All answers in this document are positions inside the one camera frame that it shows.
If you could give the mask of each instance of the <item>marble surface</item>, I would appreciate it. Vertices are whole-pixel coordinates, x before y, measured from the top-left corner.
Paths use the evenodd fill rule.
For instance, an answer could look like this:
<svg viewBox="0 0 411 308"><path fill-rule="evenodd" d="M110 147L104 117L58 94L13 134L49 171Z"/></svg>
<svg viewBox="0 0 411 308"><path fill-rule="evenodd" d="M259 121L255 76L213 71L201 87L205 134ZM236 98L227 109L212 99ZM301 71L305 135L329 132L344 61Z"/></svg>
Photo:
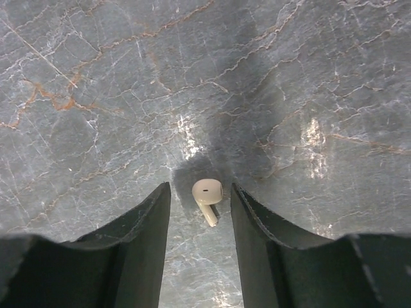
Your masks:
<svg viewBox="0 0 411 308"><path fill-rule="evenodd" d="M170 181L160 307L243 306L233 180L320 235L411 230L408 0L5 0L0 37L0 231L75 239Z"/></svg>

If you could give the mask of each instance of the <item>white earbud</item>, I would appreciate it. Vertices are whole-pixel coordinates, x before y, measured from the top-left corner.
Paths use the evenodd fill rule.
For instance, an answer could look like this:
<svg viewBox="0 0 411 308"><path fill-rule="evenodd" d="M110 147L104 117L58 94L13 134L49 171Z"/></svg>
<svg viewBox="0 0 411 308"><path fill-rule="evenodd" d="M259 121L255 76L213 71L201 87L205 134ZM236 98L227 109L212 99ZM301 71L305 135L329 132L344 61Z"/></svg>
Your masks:
<svg viewBox="0 0 411 308"><path fill-rule="evenodd" d="M217 217L210 205L216 204L223 199L223 185L218 180L204 178L194 184L192 193L204 214L205 220L211 227L217 225Z"/></svg>

